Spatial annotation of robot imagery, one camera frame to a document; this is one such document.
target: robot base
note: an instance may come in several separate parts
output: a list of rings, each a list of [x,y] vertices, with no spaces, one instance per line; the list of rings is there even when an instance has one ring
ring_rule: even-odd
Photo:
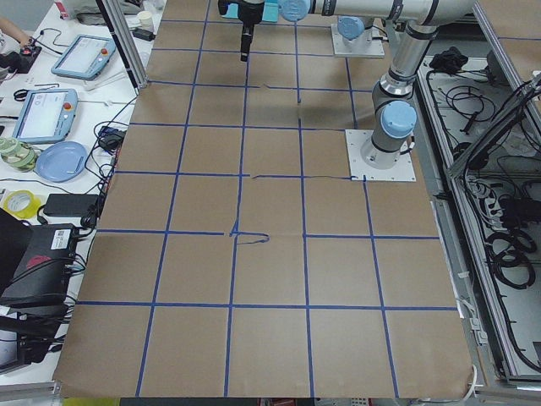
[[[336,57],[348,58],[378,58],[385,57],[385,51],[381,40],[373,40],[373,36],[378,36],[378,29],[372,27],[371,30],[366,30],[359,38],[348,41],[338,32],[336,24],[331,25],[332,45],[335,49]]]
[[[376,169],[371,167],[361,157],[361,147],[372,136],[372,130],[346,130],[347,156],[349,158],[349,172],[353,180],[383,180],[391,182],[415,182],[412,158],[409,154],[400,156],[396,165],[391,169]]]

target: yellow tape roll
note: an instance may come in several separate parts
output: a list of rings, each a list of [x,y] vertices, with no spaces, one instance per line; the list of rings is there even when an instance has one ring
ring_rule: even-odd
[[[18,218],[32,218],[37,214],[41,201],[29,190],[18,190],[6,197],[3,209]]]

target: human hand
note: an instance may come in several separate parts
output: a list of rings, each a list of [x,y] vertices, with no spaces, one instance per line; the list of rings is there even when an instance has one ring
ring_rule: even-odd
[[[21,49],[30,45],[32,45],[32,39],[30,38],[30,36],[25,35],[20,39],[19,46],[21,47]]]

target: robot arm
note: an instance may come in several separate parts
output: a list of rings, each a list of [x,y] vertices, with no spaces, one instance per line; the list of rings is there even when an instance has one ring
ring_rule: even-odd
[[[250,46],[254,38],[254,27],[263,19],[265,0],[218,0],[220,15],[226,15],[230,4],[238,4],[238,19],[243,22],[240,40],[240,60],[248,61]]]
[[[248,60],[254,25],[262,20],[265,0],[219,0],[218,3],[222,5],[221,12],[225,9],[224,13],[227,11],[224,4],[238,4],[238,17],[244,23],[241,59]],[[476,0],[278,0],[278,9],[289,21],[299,21],[308,14],[407,21],[391,66],[374,88],[376,127],[371,140],[362,148],[363,159],[370,166],[387,169],[398,160],[401,144],[415,126],[417,116],[407,99],[413,92],[413,82],[430,42],[440,25],[471,12],[475,3]],[[249,10],[243,16],[242,7]]]

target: white table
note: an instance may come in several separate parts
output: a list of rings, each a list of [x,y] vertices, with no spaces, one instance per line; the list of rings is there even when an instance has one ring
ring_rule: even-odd
[[[153,18],[155,27],[157,27],[161,20],[161,12],[156,12],[154,8],[145,2],[145,9],[153,12]],[[136,16],[127,16],[128,25],[137,25]],[[87,34],[93,36],[103,36],[110,38],[111,35],[106,26],[89,26],[82,25],[76,20],[63,21],[59,19],[59,12],[55,5],[51,7],[45,18],[42,20],[40,26],[36,30],[36,35],[44,28],[55,28],[60,30],[62,34],[57,38],[57,42],[61,44],[69,44],[77,35]],[[41,38],[41,41],[48,46],[62,51],[61,47],[55,47],[52,44],[52,39],[56,33],[53,31],[45,31],[45,37]],[[139,55],[142,59],[148,61],[150,51],[152,49],[153,42],[143,41],[140,39],[134,39],[135,44],[139,50]],[[105,67],[103,72],[96,82],[84,82],[83,80],[73,80],[70,78],[58,77],[51,73],[51,66],[57,61],[58,55],[43,48],[40,56],[37,58],[36,63],[28,74],[16,74],[11,80],[6,80],[0,85],[0,114],[19,116],[20,109],[23,106],[22,102],[15,101],[13,93],[18,89],[40,89],[35,87],[38,84],[44,83],[58,83],[60,88],[75,89],[79,97],[79,105],[77,107],[76,117],[74,124],[70,130],[70,133],[66,140],[76,141],[82,144],[85,149],[90,152],[90,149],[96,141],[94,136],[94,127],[102,121],[111,120],[129,101],[131,101],[136,93],[134,88],[125,73],[123,62],[118,54],[112,56],[111,62]],[[117,78],[115,80],[108,81],[105,85],[98,86],[94,90],[87,90],[88,85],[94,85],[95,83],[101,83],[109,78]],[[124,111],[116,118],[116,121],[122,123],[129,123],[133,111],[133,103],[124,109]],[[3,137],[9,137],[13,131],[15,122],[13,120],[7,120],[0,118],[0,125],[5,126]],[[49,145],[37,145],[41,149],[46,149]],[[94,152],[94,157],[98,163],[104,164],[111,161],[112,157],[103,150]],[[89,167],[92,170],[97,169],[97,165],[93,161],[89,160]],[[37,182],[20,182],[17,180],[7,181],[2,179],[18,179],[24,181],[36,181],[39,180],[44,184]],[[36,173],[21,173],[12,169],[10,166],[0,161],[0,189],[7,189],[9,191],[27,189],[34,195],[42,198],[45,202],[46,197],[51,193],[62,193],[58,189],[47,186],[61,187],[70,193],[84,193],[88,191],[92,185],[98,182],[98,178],[84,170],[80,175],[68,182],[60,184],[49,183],[44,179],[41,179]],[[73,218],[60,218],[55,217],[55,223],[62,222],[74,222],[76,226],[79,226],[79,220]],[[37,220],[30,219],[30,222],[37,224]],[[91,238],[78,244],[77,251],[82,256],[88,254],[90,248]],[[68,286],[68,294],[77,296],[80,284],[82,282],[82,275],[72,277]],[[58,335],[62,335],[66,332],[68,326],[62,325],[59,329]],[[56,368],[59,353],[48,354],[46,358],[39,364],[28,365],[19,370],[9,372],[4,375],[0,375],[0,385],[13,385],[21,383],[37,383],[47,382],[52,379],[52,374]]]

